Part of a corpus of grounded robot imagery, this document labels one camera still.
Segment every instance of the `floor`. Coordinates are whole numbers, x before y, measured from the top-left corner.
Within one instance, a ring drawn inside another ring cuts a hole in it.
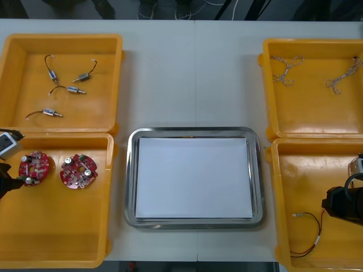
[[[108,0],[116,11],[116,19],[137,19],[138,0]],[[213,20],[225,0],[193,0],[194,20]],[[259,20],[288,21],[303,0],[272,0]],[[342,0],[333,0],[332,9]],[[243,20],[253,0],[232,0],[220,20],[231,20],[233,8],[234,20]],[[86,0],[75,6],[72,11],[59,12],[41,0],[22,0],[23,6],[31,19],[101,19],[91,0]],[[154,19],[174,20],[174,0],[158,0],[158,8]]]
[[[271,262],[103,262],[95,269],[23,269],[22,272],[278,272]],[[0,272],[14,272],[0,269]]]

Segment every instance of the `red circuit board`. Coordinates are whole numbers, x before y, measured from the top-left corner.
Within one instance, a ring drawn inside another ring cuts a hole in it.
[[[28,155],[28,162],[21,162],[19,166],[19,177],[31,177],[32,184],[24,183],[24,186],[34,186],[40,184],[49,172],[49,158],[40,151],[34,151]]]
[[[86,155],[75,154],[71,157],[71,163],[63,163],[60,176],[64,185],[70,189],[85,188],[90,185],[97,177],[96,163]],[[91,176],[86,176],[85,171],[90,170]]]

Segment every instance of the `small dc motor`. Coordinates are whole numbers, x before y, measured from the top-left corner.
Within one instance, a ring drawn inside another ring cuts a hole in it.
[[[77,82],[77,81],[81,81],[82,82],[82,81],[85,81],[85,80],[90,79],[91,73],[93,72],[93,70],[95,70],[96,65],[97,65],[97,60],[92,59],[92,61],[95,63],[95,65],[93,66],[92,70],[89,71],[88,73],[84,73],[82,75],[79,75],[78,78],[76,78],[75,80],[73,80],[73,82]]]
[[[50,79],[56,84],[56,85],[58,85],[58,78],[57,78],[57,75],[56,75],[56,73],[53,71],[53,70],[51,70],[50,68],[49,68],[49,66],[48,66],[48,64],[47,64],[47,58],[48,57],[51,57],[51,58],[54,58],[54,55],[46,55],[45,57],[44,57],[44,62],[45,62],[45,65],[47,66],[47,68],[48,68],[48,74],[49,74],[49,76],[50,76]]]
[[[54,87],[49,93],[48,95],[51,95],[53,93],[53,91],[56,89],[56,88],[63,88],[71,93],[74,93],[74,94],[86,94],[85,91],[82,91],[81,89],[77,88],[77,87],[73,87],[73,86],[68,86],[68,87],[64,87],[64,86],[57,86],[57,87]]]

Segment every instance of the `white table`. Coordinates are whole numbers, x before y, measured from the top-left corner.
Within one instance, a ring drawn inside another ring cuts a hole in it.
[[[275,261],[267,117],[257,55],[267,37],[362,38],[363,23],[0,20],[11,33],[119,33],[124,38],[107,260]],[[144,126],[248,126],[261,147],[267,217],[256,230],[139,231],[123,217],[128,135]]]

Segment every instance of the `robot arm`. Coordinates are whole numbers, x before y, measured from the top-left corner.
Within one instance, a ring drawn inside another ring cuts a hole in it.
[[[0,159],[6,160],[22,149],[18,143],[24,138],[24,135],[17,130],[0,129]],[[0,163],[0,199],[9,191],[19,189],[23,186],[24,181],[20,178],[11,178],[8,174],[11,166],[6,163]]]

